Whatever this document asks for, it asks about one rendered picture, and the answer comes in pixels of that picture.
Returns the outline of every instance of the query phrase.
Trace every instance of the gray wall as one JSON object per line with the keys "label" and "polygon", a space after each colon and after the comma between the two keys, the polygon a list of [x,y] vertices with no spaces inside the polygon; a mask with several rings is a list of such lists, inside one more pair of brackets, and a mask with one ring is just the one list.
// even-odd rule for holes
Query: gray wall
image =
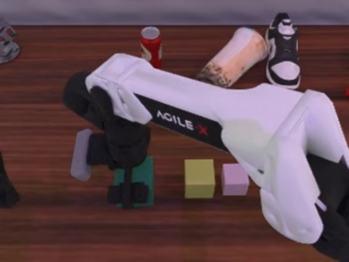
{"label": "gray wall", "polygon": [[12,25],[349,25],[349,0],[0,0]]}

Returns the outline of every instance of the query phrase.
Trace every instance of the wood grain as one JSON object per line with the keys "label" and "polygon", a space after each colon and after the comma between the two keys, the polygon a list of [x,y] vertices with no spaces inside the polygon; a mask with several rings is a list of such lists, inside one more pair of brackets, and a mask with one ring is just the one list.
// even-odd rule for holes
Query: wood grain
{"label": "wood grain", "polygon": [[[140,55],[140,27],[17,27],[20,57],[0,65],[0,149],[22,195],[0,210],[0,261],[6,262],[326,262],[312,247],[276,233],[261,213],[258,188],[222,198],[222,152],[152,126],[155,206],[122,211],[106,203],[112,174],[95,168],[87,183],[69,174],[76,132],[91,127],[61,103],[76,71],[93,70],[113,53]],[[161,27],[164,70],[194,76],[235,27]],[[256,27],[264,33],[264,27]],[[349,27],[302,27],[300,91],[334,99],[349,138]],[[265,61],[234,88],[265,82]],[[184,200],[186,158],[213,158],[212,200]]]}

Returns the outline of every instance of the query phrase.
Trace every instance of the sneaker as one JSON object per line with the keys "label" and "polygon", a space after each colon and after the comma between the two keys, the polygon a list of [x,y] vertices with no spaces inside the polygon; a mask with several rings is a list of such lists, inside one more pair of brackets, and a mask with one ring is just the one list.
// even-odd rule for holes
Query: sneaker
{"label": "sneaker", "polygon": [[298,32],[287,13],[278,13],[266,33],[269,57],[267,78],[271,84],[296,89],[300,83]]}

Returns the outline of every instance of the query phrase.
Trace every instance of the pink block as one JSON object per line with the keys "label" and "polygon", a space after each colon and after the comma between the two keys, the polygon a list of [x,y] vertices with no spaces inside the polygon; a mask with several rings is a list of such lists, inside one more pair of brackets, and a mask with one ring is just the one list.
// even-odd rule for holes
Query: pink block
{"label": "pink block", "polygon": [[249,185],[249,176],[240,164],[223,164],[223,195],[246,195]]}

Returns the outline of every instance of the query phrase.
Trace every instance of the red can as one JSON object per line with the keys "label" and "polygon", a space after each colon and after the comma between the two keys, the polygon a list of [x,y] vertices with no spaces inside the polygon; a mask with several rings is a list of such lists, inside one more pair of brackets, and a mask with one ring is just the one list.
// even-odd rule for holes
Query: red can
{"label": "red can", "polygon": [[142,57],[154,68],[162,66],[162,48],[160,30],[153,26],[145,27],[141,31]]}

